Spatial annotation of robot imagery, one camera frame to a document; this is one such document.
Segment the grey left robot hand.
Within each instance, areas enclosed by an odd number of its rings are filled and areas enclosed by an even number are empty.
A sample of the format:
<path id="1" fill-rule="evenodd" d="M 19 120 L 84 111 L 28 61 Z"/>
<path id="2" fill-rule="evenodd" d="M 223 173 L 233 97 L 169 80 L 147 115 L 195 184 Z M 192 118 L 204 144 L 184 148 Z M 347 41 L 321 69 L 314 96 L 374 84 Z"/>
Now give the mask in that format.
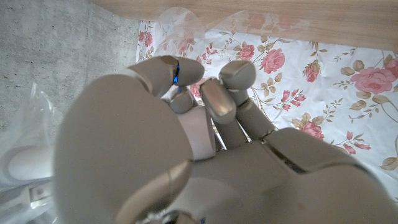
<path id="1" fill-rule="evenodd" d="M 397 222 L 397 205 L 358 161 L 267 119 L 247 95 L 251 62 L 204 71 L 164 55 L 81 92 L 55 145 L 62 222 Z"/>

